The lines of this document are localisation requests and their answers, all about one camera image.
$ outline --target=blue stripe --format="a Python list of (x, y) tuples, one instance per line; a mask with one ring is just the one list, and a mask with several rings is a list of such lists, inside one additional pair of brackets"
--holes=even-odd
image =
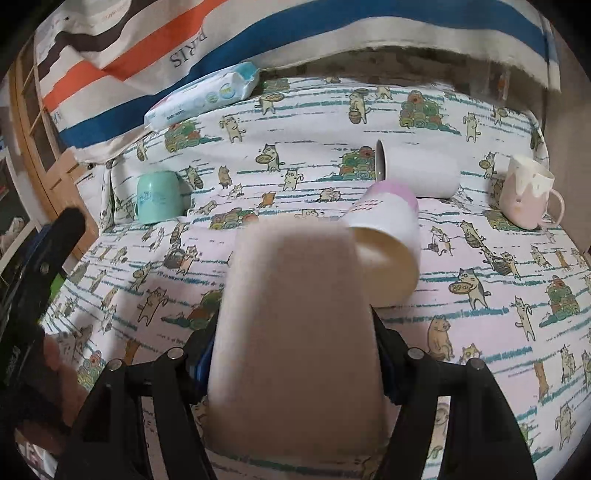
[(171, 87), (118, 105), (62, 130), (60, 135), (68, 146), (77, 148), (104, 142), (143, 124), (144, 113), (150, 107), (188, 82), (274, 48), (371, 17), (408, 18), (465, 30), (497, 30), (520, 40), (542, 58), (546, 57), (543, 32), (513, 7), (499, 0), (315, 0), (252, 24), (206, 54), (186, 77)]

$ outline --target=pink and white cup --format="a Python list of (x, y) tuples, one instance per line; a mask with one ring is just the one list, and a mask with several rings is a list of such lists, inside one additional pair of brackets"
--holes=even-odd
[[(564, 199), (552, 188), (554, 175), (533, 158), (512, 155), (501, 190), (499, 208), (514, 224), (533, 230), (538, 226), (553, 228), (564, 216)], [(554, 223), (542, 222), (550, 194), (560, 202), (560, 214)]]
[(355, 236), (369, 304), (389, 307), (412, 295), (419, 278), (418, 202), (393, 180), (373, 184), (341, 217)]

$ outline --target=screw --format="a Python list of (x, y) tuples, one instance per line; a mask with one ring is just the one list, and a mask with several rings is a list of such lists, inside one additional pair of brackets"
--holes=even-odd
[(425, 352), (423, 352), (420, 348), (409, 348), (407, 354), (413, 360), (420, 360), (425, 356)]
[(107, 364), (107, 368), (114, 372), (115, 370), (120, 368), (121, 365), (123, 365), (123, 362), (118, 358), (114, 358), (113, 360), (109, 361), (109, 363)]
[(184, 350), (179, 346), (174, 346), (168, 351), (167, 355), (171, 360), (176, 360), (184, 355)]
[(482, 370), (486, 365), (484, 360), (480, 360), (479, 358), (470, 358), (468, 363), (470, 363), (472, 368), (476, 368), (476, 370)]

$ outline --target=striped fabric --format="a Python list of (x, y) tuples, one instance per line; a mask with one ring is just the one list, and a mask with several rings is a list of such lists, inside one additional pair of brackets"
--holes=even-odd
[(144, 113), (165, 95), (245, 59), (269, 69), (365, 47), (438, 48), (560, 88), (549, 23), (526, 0), (67, 0), (35, 45), (62, 139), (98, 163), (146, 133)]

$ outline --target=brown stripe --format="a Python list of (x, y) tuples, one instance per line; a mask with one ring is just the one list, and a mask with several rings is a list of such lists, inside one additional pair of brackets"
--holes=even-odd
[(37, 66), (39, 71), (39, 80), (45, 77), (51, 66), (60, 57), (60, 52), (67, 46), (73, 47), (76, 51), (103, 51), (112, 45), (120, 36), (125, 24), (144, 8), (152, 5), (158, 0), (131, 0), (129, 8), (125, 15), (116, 25), (98, 35), (88, 35), (85, 33), (70, 33), (61, 31), (56, 35), (56, 42), (51, 46), (47, 56)]

